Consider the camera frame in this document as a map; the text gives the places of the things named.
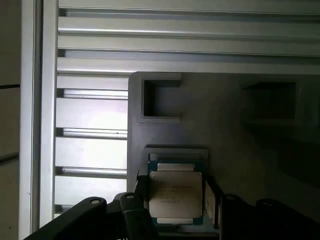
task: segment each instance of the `rectangular cutout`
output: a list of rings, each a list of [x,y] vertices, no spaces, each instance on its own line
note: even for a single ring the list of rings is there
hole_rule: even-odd
[[[185,104],[179,80],[143,81],[144,117],[179,117]]]

